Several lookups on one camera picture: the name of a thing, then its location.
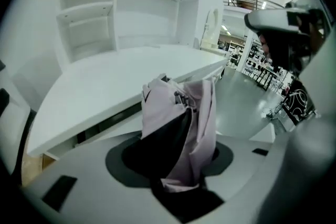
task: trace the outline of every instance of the pink bag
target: pink bag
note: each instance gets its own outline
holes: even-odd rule
[[[165,75],[143,86],[143,129],[141,140],[158,135],[157,130],[179,116],[190,113],[179,157],[169,174],[161,178],[168,192],[198,187],[201,169],[208,165],[216,146],[216,97],[213,80],[176,83]]]

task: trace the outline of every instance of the gray surface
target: gray surface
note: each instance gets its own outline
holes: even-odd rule
[[[228,136],[251,138],[270,121],[263,111],[274,108],[282,98],[271,90],[266,92],[249,76],[226,68],[216,83],[217,130]]]
[[[284,135],[279,137],[280,141],[286,137]],[[157,202],[149,189],[124,187],[108,173],[104,161],[106,153],[130,137],[122,135],[75,148],[47,168],[27,189],[42,197],[59,176],[77,177],[78,181],[60,211],[70,222],[179,223]],[[209,177],[206,182],[208,188],[226,202],[197,222],[218,223],[225,217],[232,220],[230,223],[244,223],[236,222],[232,217],[244,215],[248,220],[246,223],[249,223],[274,182],[284,147],[276,140],[270,153],[264,157],[251,150],[255,147],[267,150],[270,147],[267,143],[220,135],[217,139],[233,150],[234,160],[221,175]]]

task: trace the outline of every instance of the gray floor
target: gray floor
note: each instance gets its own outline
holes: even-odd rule
[[[282,98],[264,91],[255,80],[226,68],[222,80],[216,84],[217,130],[229,136],[250,138],[270,121],[263,111],[273,109]]]

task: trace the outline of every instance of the white column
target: white column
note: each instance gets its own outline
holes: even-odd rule
[[[254,36],[254,33],[251,30],[249,30],[248,33],[247,33],[247,38],[246,38],[243,54],[240,57],[240,61],[239,61],[239,64],[237,66],[237,69],[236,69],[239,72],[242,72],[243,69],[244,69],[245,62],[246,62],[246,60],[248,58],[248,55],[249,55],[249,52],[251,50],[253,36]]]

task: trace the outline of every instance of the balcony railing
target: balcony railing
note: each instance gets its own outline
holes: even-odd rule
[[[225,6],[235,6],[250,10],[283,8],[283,6],[270,0],[223,0]]]

